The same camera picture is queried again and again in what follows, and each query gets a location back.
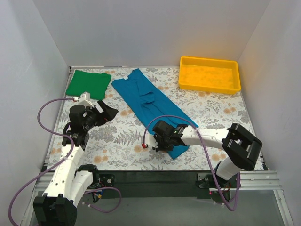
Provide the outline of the yellow plastic tray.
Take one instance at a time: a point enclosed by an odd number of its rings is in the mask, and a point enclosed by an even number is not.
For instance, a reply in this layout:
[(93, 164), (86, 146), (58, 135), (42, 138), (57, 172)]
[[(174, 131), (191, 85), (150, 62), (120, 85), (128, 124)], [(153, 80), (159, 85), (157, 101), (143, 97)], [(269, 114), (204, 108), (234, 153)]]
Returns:
[(179, 88), (234, 95), (241, 90), (238, 63), (182, 56), (179, 65)]

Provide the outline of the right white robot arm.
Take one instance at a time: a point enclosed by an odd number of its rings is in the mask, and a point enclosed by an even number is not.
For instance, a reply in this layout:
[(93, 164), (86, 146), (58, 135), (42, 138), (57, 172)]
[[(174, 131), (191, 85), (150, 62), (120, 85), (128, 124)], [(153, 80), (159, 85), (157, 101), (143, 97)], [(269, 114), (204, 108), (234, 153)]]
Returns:
[(154, 134), (147, 134), (145, 143), (155, 151), (174, 153), (177, 146), (193, 145), (224, 150), (228, 157), (217, 164), (213, 174), (218, 187), (226, 186), (242, 170), (254, 170), (262, 148), (262, 141), (237, 123), (228, 129), (196, 129), (187, 124), (173, 127), (159, 120), (152, 131)]

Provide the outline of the blue t shirt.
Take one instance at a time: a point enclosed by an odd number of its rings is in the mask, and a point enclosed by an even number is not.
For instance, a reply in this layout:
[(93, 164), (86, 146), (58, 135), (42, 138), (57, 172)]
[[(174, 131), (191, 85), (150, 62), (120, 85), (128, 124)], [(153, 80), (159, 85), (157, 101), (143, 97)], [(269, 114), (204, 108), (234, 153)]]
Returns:
[(194, 122), (156, 88), (140, 69), (134, 69), (127, 79), (117, 79), (111, 84), (144, 126), (161, 115), (179, 116), (191, 123)]

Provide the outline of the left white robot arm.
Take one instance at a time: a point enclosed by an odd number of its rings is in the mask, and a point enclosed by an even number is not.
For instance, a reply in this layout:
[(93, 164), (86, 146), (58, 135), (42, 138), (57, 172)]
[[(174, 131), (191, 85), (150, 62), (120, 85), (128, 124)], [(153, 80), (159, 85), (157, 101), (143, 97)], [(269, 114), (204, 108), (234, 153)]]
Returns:
[(34, 213), (40, 226), (73, 226), (77, 219), (77, 205), (91, 189), (97, 198), (105, 187), (97, 167), (78, 163), (89, 141), (89, 131), (112, 121), (118, 110), (103, 101), (96, 105), (81, 101), (69, 110), (69, 122), (63, 129), (61, 157), (50, 183), (42, 196), (33, 201)]

